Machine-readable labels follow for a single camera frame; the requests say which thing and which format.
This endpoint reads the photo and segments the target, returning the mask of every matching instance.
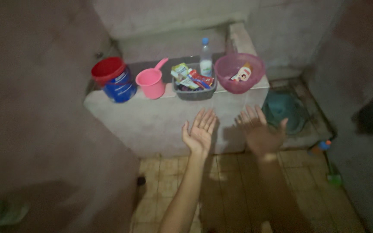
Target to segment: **tiled floor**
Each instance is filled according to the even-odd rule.
[[[278,157],[287,183],[315,232],[365,232],[343,190],[326,181],[324,156],[282,151]],[[188,157],[141,161],[140,174],[145,175],[146,185],[138,190],[132,233],[157,232],[187,162]],[[261,223],[269,218],[269,209],[263,201],[256,169],[248,154],[211,156],[190,232],[260,232]]]

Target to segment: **bathroom wall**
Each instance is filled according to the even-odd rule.
[[[208,28],[246,21],[271,80],[302,73],[344,1],[94,0],[93,4],[111,36],[122,41],[123,56],[130,62],[198,55],[202,36],[210,37],[210,45],[220,52],[225,34]]]
[[[84,0],[0,0],[0,196],[25,201],[4,232],[129,231],[138,159],[82,105],[109,36]]]
[[[269,80],[297,77],[310,64],[344,0],[261,0],[247,30]]]
[[[373,98],[373,1],[348,5],[305,79],[338,132],[328,155],[373,232],[373,135],[357,135],[351,121]]]

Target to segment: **blue bottle cap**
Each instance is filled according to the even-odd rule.
[[[208,45],[208,38],[202,38],[202,45]]]

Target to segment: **plastic bottle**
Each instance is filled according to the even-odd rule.
[[[202,50],[200,54],[199,67],[201,75],[211,77],[212,75],[212,53],[208,46],[208,38],[202,38]]]
[[[332,142],[330,140],[327,140],[327,141],[320,141],[318,142],[316,145],[314,145],[309,151],[308,153],[310,155],[318,155],[320,154],[322,151],[327,151],[329,150],[330,148],[330,144],[332,144]]]

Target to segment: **pink plastic basket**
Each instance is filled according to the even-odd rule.
[[[247,81],[236,82],[230,78],[246,63],[250,63],[253,71]],[[228,92],[242,94],[258,83],[266,73],[263,61],[251,54],[229,54],[217,60],[214,66],[215,74],[221,86]]]

